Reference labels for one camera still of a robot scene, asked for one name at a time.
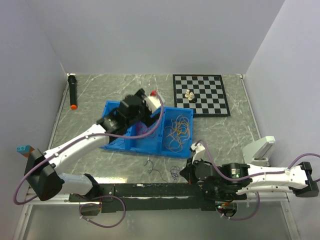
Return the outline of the blue three-compartment plastic bin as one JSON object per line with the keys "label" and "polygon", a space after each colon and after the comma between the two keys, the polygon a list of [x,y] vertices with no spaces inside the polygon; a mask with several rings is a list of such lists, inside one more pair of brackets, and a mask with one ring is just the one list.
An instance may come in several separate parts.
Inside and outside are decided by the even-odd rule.
{"label": "blue three-compartment plastic bin", "polygon": [[139,139],[118,138],[101,149],[187,159],[191,155],[192,129],[193,110],[166,106],[162,123],[152,134]]}

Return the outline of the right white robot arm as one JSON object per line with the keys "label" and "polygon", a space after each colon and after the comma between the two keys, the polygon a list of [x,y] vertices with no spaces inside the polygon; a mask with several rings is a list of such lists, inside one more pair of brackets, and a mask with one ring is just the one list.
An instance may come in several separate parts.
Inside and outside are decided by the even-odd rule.
{"label": "right white robot arm", "polygon": [[201,184],[205,199],[231,202],[245,200],[248,193],[293,193],[299,198],[319,195],[319,187],[312,179],[309,162],[291,168],[261,167],[244,163],[214,166],[204,160],[188,159],[179,173],[189,184]]}

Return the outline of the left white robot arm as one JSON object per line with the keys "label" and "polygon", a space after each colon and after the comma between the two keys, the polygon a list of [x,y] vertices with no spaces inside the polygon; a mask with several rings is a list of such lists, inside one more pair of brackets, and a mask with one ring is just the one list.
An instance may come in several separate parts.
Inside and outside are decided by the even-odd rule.
{"label": "left white robot arm", "polygon": [[163,113],[164,103],[160,95],[156,91],[146,95],[143,89],[139,89],[72,140],[45,152],[27,145],[23,153],[27,157],[25,180],[41,201],[58,194],[80,195],[93,201],[100,193],[100,185],[94,177],[88,173],[66,174],[64,168],[117,139],[129,139],[127,130],[139,122],[152,128],[136,138],[147,137],[158,128]]}

